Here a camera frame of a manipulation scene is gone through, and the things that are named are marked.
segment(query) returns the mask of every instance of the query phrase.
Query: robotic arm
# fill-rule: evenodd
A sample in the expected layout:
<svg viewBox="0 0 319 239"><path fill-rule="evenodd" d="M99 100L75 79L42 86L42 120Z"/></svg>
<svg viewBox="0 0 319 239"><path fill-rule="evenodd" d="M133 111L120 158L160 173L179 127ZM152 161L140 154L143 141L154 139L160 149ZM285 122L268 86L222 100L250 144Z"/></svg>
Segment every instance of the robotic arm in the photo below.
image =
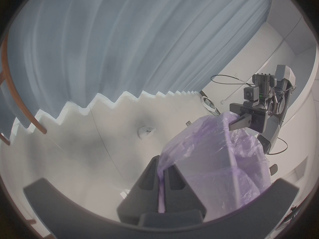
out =
<svg viewBox="0 0 319 239"><path fill-rule="evenodd" d="M288 110L296 77L286 65L278 65L275 75L254 74L255 86L244 88L243 104L229 105L231 112L240 117L229 124L229 130L249 127L259 132L264 153L273 148Z"/></svg>

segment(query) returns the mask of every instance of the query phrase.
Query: purple plastic bag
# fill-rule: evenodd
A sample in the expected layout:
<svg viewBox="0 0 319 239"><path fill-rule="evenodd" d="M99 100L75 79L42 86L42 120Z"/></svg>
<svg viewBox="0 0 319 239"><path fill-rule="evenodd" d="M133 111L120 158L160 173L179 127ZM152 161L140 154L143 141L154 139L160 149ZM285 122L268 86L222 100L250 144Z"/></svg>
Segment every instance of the purple plastic bag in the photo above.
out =
<svg viewBox="0 0 319 239"><path fill-rule="evenodd" d="M163 171L176 164L205 205L204 221L248 204L271 185L260 142L245 129L229 132L238 118L226 112L199 118L163 148L158 164L159 212L165 212Z"/></svg>

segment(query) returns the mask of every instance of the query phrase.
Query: curtain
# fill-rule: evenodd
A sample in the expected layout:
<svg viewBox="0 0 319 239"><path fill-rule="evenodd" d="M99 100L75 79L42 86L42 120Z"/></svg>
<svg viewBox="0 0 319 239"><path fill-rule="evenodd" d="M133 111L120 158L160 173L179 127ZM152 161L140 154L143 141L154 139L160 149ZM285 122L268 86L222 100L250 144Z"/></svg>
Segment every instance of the curtain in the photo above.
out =
<svg viewBox="0 0 319 239"><path fill-rule="evenodd" d="M272 0L29 0L10 27L8 60L29 108L57 118L97 93L200 91L266 21ZM0 130L30 122L1 86Z"/></svg>

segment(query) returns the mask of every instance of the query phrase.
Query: camera lens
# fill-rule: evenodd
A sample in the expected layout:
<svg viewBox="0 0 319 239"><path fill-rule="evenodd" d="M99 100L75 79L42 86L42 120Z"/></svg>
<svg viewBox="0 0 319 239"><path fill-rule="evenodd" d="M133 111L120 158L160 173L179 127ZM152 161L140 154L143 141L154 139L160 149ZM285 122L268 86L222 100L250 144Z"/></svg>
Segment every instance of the camera lens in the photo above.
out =
<svg viewBox="0 0 319 239"><path fill-rule="evenodd" d="M245 98L251 98L251 92L245 91Z"/></svg>

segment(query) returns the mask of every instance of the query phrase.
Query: wooden chair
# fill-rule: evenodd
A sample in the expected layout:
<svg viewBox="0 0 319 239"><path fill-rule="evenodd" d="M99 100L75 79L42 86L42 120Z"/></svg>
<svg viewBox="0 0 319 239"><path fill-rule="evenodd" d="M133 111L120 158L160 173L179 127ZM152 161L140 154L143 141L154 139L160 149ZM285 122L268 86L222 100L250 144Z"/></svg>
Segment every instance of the wooden chair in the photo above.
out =
<svg viewBox="0 0 319 239"><path fill-rule="evenodd" d="M26 107L24 102L22 101L11 76L9 62L8 62L8 34L5 36L2 42L2 51L1 51L1 61L2 61L2 72L0 73L0 85L6 81L8 85L8 89L10 94L20 110L23 114L30 120L31 123L35 125L35 127L40 130L42 133L46 133L47 130L34 118L32 113ZM0 139L6 144L10 145L10 141L8 141L2 134L0 134Z"/></svg>

